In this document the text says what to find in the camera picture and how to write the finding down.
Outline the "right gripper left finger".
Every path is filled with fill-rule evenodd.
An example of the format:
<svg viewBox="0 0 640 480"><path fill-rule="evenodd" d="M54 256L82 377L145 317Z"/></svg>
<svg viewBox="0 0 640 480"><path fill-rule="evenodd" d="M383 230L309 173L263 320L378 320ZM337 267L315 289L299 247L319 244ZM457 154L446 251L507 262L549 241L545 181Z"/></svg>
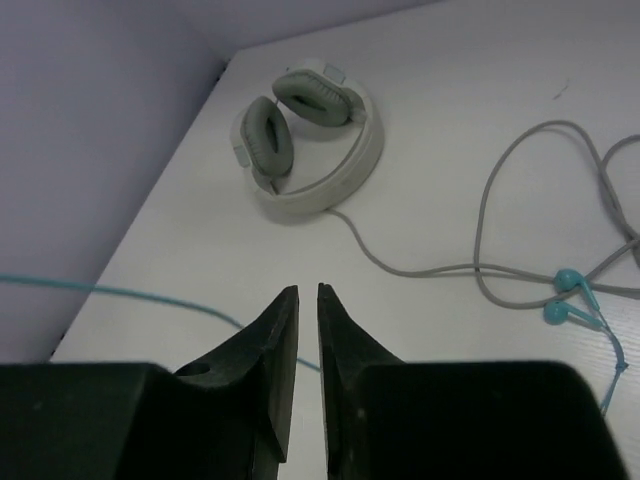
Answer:
<svg viewBox="0 0 640 480"><path fill-rule="evenodd" d="M287 459L299 295L169 371L153 363L1 369L5 479L274 479Z"/></svg>

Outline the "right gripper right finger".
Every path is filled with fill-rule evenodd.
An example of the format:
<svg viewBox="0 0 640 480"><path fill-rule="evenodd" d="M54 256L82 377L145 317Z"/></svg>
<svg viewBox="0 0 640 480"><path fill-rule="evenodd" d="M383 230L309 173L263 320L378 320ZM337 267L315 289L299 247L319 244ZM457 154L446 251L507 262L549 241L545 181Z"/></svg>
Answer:
<svg viewBox="0 0 640 480"><path fill-rule="evenodd" d="M331 479L624 479L596 400L551 361L407 363L320 284Z"/></svg>

